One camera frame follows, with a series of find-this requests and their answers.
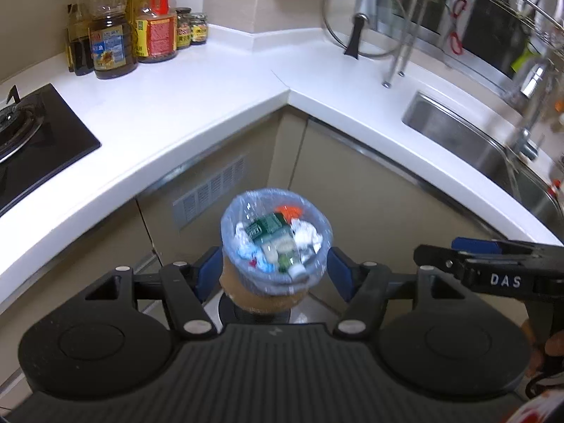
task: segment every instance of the dish rack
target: dish rack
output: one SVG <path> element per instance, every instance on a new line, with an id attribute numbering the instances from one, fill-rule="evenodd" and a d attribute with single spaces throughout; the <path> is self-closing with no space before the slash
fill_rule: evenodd
<path id="1" fill-rule="evenodd" d="M 409 5 L 410 10 L 408 11 L 407 20 L 412 20 L 413 13 L 415 11 L 418 1 L 419 0 L 410 1 L 410 5 Z M 490 1 L 495 3 L 505 11 L 507 11 L 513 17 L 520 20 L 524 26 L 528 27 L 529 30 L 531 30 L 531 35 L 536 35 L 536 37 L 542 42 L 544 42 L 550 50 L 552 50 L 556 55 L 564 59 L 564 25 L 562 25 L 562 20 L 555 20 L 550 14 L 548 14 L 546 11 L 544 11 L 541 7 L 539 7 L 531 0 L 523 0 L 527 3 L 528 6 L 531 6 L 531 8 L 533 9 L 530 16 L 524 16 L 523 14 L 518 12 L 517 9 L 511 7 L 511 5 L 505 0 L 490 0 Z M 537 24 L 535 24 L 535 20 L 534 20 L 534 15 L 537 13 L 542 14 L 542 16 L 545 17 L 546 20 L 548 20 L 551 23 L 552 25 L 551 30 L 545 32 L 538 29 Z M 385 87 L 388 88 L 391 87 L 392 77 L 396 72 L 399 63 L 399 58 L 401 57 L 401 53 L 404 51 L 404 47 L 406 46 L 406 43 L 408 43 L 407 41 L 408 38 L 409 37 L 407 36 L 407 34 L 402 35 L 400 44 L 396 52 L 394 53 L 394 60 L 391 64 L 390 71 L 388 72 L 388 75 L 386 76 L 383 82 L 383 85 Z M 411 55 L 411 50 L 409 49 L 409 46 L 407 46 L 407 52 L 403 56 L 404 58 L 402 61 L 402 65 L 405 65 L 407 63 L 410 55 Z M 403 69 L 400 69 L 399 74 L 403 75 Z"/>

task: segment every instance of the wall vent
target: wall vent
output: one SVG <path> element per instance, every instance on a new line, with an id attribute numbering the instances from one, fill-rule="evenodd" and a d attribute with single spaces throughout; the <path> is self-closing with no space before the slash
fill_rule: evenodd
<path id="1" fill-rule="evenodd" d="M 178 229 L 187 226 L 234 188 L 245 176 L 245 156 L 242 155 L 209 180 L 173 202 L 173 218 Z"/>

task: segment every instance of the sink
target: sink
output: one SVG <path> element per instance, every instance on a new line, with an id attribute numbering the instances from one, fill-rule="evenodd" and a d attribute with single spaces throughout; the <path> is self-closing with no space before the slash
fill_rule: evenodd
<path id="1" fill-rule="evenodd" d="M 461 158 L 519 201 L 559 240 L 564 215 L 548 186 L 517 157 L 487 134 L 424 95 L 417 95 L 403 122 Z"/>

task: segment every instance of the white countertop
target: white countertop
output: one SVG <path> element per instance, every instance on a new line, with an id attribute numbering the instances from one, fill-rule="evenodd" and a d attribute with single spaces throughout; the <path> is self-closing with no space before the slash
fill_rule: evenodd
<path id="1" fill-rule="evenodd" d="M 345 57 L 320 30 L 211 34 L 205 46 L 122 78 L 78 78 L 60 55 L 0 84 L 2 97 L 13 84 L 24 95 L 52 83 L 102 143 L 0 217 L 0 312 L 38 269 L 127 200 L 286 104 L 407 167 L 507 238 L 560 244 L 502 189 L 401 122 L 421 91 L 503 142 L 511 125 L 467 93 L 413 64 L 384 89 L 388 61 Z"/>

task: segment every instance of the beige cabinet door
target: beige cabinet door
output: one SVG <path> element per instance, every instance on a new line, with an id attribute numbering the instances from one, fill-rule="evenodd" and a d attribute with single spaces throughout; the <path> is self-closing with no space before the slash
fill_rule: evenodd
<path id="1" fill-rule="evenodd" d="M 458 236 L 494 236 L 469 212 L 446 204 L 443 193 L 314 121 L 308 124 L 290 188 L 326 215 L 334 246 L 356 262 L 380 262 L 397 273 L 417 270 L 412 257 L 420 244 L 450 247 Z M 346 308 L 327 276 L 311 292 L 337 310 Z M 516 323 L 526 318 L 520 302 L 487 300 Z M 388 312 L 394 316 L 407 309 L 410 304 L 404 301 L 390 301 Z"/>
<path id="2" fill-rule="evenodd" d="M 221 246 L 219 223 L 231 200 L 267 185 L 279 122 L 279 115 L 272 115 L 137 196 L 163 265 L 193 263 L 210 247 Z"/>
<path id="3" fill-rule="evenodd" d="M 25 331 L 118 265 L 140 271 L 160 267 L 135 201 L 62 251 L 46 265 L 48 271 L 0 315 L 0 406 L 17 404 L 25 396 L 25 379 L 18 378 L 18 344 Z"/>

